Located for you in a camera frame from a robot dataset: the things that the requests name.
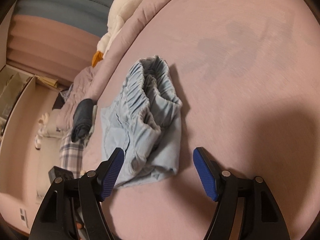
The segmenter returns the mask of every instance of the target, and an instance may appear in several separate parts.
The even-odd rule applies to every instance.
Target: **duck plush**
[[[108,15],[108,32],[97,44],[97,52],[92,58],[92,67],[101,61],[110,49],[111,43],[120,32],[124,23],[133,15],[143,0],[114,0]]]

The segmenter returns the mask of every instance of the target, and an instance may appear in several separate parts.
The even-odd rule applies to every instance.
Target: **white shelf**
[[[0,71],[0,117],[7,120],[17,98],[33,75],[5,66]]]
[[[23,112],[25,109],[25,106],[27,102],[30,99],[30,96],[34,93],[36,88],[36,78],[25,73],[20,73],[20,70],[14,69],[12,67],[9,67],[10,70],[16,70],[15,79],[12,78],[12,80],[8,83],[7,86],[12,82],[12,86],[15,86],[15,84],[19,84],[19,82],[23,81],[23,79],[27,80],[28,77],[31,77],[31,80],[28,82],[28,84],[25,86],[23,92],[19,96],[19,99],[15,103],[13,110],[9,116],[9,119],[7,120],[7,124],[4,130],[2,142],[0,144],[0,192],[6,193],[7,192],[7,174],[8,174],[8,167],[10,167],[10,153],[12,149],[12,145],[14,142],[14,135],[16,133],[16,130],[18,128],[19,122],[23,116]]]

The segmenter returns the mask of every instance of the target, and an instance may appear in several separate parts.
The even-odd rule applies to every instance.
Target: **power outlet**
[[[25,209],[20,208],[20,218],[22,221],[22,225],[24,225],[26,228],[28,228],[27,213],[26,213]]]

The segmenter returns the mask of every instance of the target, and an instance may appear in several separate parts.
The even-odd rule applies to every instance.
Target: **blue rubber pad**
[[[111,163],[106,176],[102,181],[102,191],[100,197],[102,200],[109,197],[111,195],[112,189],[115,186],[116,180],[118,178],[119,172],[124,163],[124,151],[122,149],[119,150],[117,156],[114,158]]]
[[[216,180],[198,149],[195,149],[193,151],[193,163],[196,167],[196,170],[202,182],[202,186],[204,187],[207,196],[210,197],[213,201],[217,201],[218,193],[216,190]]]

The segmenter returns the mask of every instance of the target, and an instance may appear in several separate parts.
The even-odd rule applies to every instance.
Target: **metal screw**
[[[96,172],[95,171],[88,171],[88,173],[87,173],[87,176],[88,177],[93,177],[93,176],[95,176],[96,175]]]
[[[60,183],[60,182],[62,182],[62,178],[61,177],[57,177],[57,178],[55,178],[54,182],[55,183]]]
[[[230,171],[222,171],[221,174],[225,177],[229,177],[231,175]]]
[[[261,178],[261,177],[256,177],[256,182],[262,183],[262,182],[263,182],[263,178]]]

